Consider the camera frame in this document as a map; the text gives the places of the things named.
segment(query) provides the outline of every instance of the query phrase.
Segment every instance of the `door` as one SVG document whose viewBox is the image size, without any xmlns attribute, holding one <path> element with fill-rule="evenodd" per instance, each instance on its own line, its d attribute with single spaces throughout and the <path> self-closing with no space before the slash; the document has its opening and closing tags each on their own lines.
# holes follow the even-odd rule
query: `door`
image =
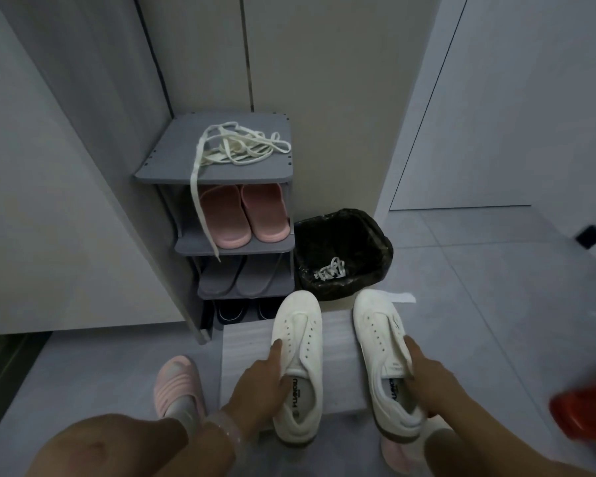
<svg viewBox="0 0 596 477">
<path fill-rule="evenodd" d="M 391 209 L 532 204 L 596 152 L 596 0 L 468 0 Z"/>
</svg>

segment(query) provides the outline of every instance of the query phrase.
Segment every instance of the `bracelet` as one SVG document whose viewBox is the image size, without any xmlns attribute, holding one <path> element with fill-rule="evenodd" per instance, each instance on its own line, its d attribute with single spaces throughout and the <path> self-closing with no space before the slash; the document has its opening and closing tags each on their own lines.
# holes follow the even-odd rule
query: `bracelet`
<svg viewBox="0 0 596 477">
<path fill-rule="evenodd" d="M 247 442 L 243 439 L 241 431 L 238 428 L 238 425 L 234 423 L 234 420 L 232 420 L 232 418 L 223 410 L 219 410 L 205 417 L 204 423 L 205 422 L 211 422 L 219 429 L 223 430 L 223 433 L 232 443 L 232 447 L 234 447 L 236 465 L 245 463 L 247 456 Z"/>
</svg>

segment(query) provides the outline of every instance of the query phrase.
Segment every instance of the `floor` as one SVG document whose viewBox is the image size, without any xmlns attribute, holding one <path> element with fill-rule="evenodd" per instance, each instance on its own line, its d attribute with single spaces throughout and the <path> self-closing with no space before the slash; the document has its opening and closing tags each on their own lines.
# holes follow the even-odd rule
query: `floor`
<svg viewBox="0 0 596 477">
<path fill-rule="evenodd" d="M 596 381 L 596 260 L 529 207 L 398 211 L 377 288 L 410 291 L 405 328 L 493 416 L 548 457 L 596 471 L 596 446 L 566 440 L 549 416 L 556 393 Z M 108 412 L 154 417 L 152 383 L 179 353 L 201 370 L 216 408 L 222 333 L 196 344 L 184 324 L 56 332 L 0 424 L 0 476 L 22 475 L 67 425 Z M 263 437 L 252 475 L 394 475 L 370 415 L 325 418 L 315 445 Z"/>
</svg>

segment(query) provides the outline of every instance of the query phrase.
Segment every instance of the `white sneaker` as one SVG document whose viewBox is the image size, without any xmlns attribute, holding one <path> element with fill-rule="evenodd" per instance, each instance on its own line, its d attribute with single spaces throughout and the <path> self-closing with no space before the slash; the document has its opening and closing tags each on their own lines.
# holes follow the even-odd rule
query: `white sneaker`
<svg viewBox="0 0 596 477">
<path fill-rule="evenodd" d="M 305 447 L 316 438 L 322 417 L 322 315 L 309 291 L 295 291 L 278 308 L 271 342 L 283 340 L 281 375 L 292 378 L 292 392 L 276 417 L 278 438 Z"/>
<path fill-rule="evenodd" d="M 375 425 L 391 441 L 410 442 L 426 415 L 404 381 L 412 365 L 402 320 L 381 291 L 363 289 L 353 305 L 353 326 L 367 367 Z"/>
</svg>

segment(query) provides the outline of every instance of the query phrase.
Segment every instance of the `white shoelace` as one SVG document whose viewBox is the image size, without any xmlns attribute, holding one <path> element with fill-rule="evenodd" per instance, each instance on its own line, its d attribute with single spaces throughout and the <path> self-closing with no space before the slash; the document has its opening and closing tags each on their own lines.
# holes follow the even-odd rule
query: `white shoelace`
<svg viewBox="0 0 596 477">
<path fill-rule="evenodd" d="M 327 281 L 334 278 L 344 278 L 346 271 L 344 269 L 344 261 L 338 256 L 331 260 L 331 264 L 320 268 L 317 272 L 313 273 L 315 279 Z"/>
<path fill-rule="evenodd" d="M 213 130 L 218 130 L 219 133 L 217 135 L 210 135 L 210 132 Z M 205 143 L 214 139 L 221 140 L 219 146 L 205 151 Z M 212 245 L 214 256 L 219 258 L 219 249 L 214 243 L 214 240 L 212 240 L 205 215 L 201 209 L 199 189 L 197 186 L 199 168 L 211 164 L 254 164 L 270 157 L 274 151 L 286 154 L 291 150 L 291 144 L 285 140 L 280 140 L 280 134 L 278 132 L 274 132 L 270 138 L 267 138 L 263 132 L 242 127 L 238 122 L 210 125 L 205 129 L 199 139 L 199 143 L 196 145 L 196 156 L 194 158 L 192 174 L 190 175 L 190 192 L 192 193 L 192 201 L 199 216 L 203 233 Z"/>
</svg>

